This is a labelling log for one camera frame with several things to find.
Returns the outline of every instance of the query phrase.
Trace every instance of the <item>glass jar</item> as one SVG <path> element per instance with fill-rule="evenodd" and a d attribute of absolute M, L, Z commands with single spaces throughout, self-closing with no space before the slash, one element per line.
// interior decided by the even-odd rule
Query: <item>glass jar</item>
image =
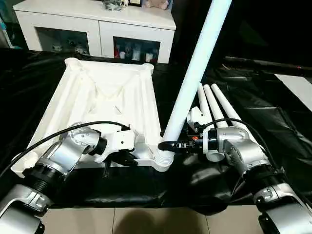
<path fill-rule="evenodd" d="M 102 0 L 102 3 L 109 11 L 120 11 L 122 8 L 122 0 Z"/>

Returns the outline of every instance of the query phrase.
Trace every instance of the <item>white cabinet top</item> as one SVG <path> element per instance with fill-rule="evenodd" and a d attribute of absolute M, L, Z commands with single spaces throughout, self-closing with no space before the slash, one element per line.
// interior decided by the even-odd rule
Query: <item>white cabinet top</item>
<path fill-rule="evenodd" d="M 104 9 L 101 1 L 95 0 L 25 0 L 13 8 L 16 11 L 71 16 L 169 30 L 176 29 L 170 11 L 158 8 L 128 6 L 121 11 L 108 11 Z"/>

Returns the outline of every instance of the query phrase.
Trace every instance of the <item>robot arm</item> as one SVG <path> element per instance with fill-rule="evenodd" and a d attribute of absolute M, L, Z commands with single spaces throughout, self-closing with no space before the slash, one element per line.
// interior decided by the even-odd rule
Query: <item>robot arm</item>
<path fill-rule="evenodd" d="M 16 185 L 0 201 L 0 233 L 42 234 L 44 225 L 36 216 L 42 216 L 53 204 L 53 199 L 82 155 L 89 154 L 102 162 L 109 154 L 133 149 L 131 130 L 101 137 L 101 132 L 82 127 L 60 136 L 37 161 L 24 171 L 22 184 Z"/>
<path fill-rule="evenodd" d="M 187 142 L 162 142 L 158 148 L 173 152 L 218 150 L 234 166 L 253 194 L 262 212 L 259 223 L 265 234 L 312 233 L 311 207 L 286 182 L 283 173 L 272 166 L 261 146 L 238 127 L 211 129 Z"/>

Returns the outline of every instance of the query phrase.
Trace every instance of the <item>tiled floor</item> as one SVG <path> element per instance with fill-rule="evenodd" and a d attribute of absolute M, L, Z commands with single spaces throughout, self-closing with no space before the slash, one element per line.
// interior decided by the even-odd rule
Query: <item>tiled floor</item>
<path fill-rule="evenodd" d="M 204 216 L 176 209 L 49 210 L 43 218 L 45 234 L 263 234 L 254 206 L 230 206 Z"/>

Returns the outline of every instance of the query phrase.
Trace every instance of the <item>black tablecloth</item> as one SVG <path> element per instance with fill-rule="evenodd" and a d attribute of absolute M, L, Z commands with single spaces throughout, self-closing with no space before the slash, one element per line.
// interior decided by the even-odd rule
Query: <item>black tablecloth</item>
<path fill-rule="evenodd" d="M 64 59 L 122 62 L 74 54 L 1 49 L 0 168 L 27 146 L 65 70 Z M 156 64 L 153 85 L 161 128 L 165 129 L 186 68 Z M 309 197 L 312 191 L 312 113 L 274 75 L 208 69 L 203 83 L 217 83 L 241 118 L 265 138 L 290 182 Z M 225 161 L 211 163 L 176 155 L 169 171 L 151 167 L 74 170 L 54 207 L 178 207 L 206 214 L 222 211 L 230 202 L 251 204 L 242 188 L 231 197 L 237 172 Z M 19 182 L 9 172 L 0 181 L 0 197 Z"/>

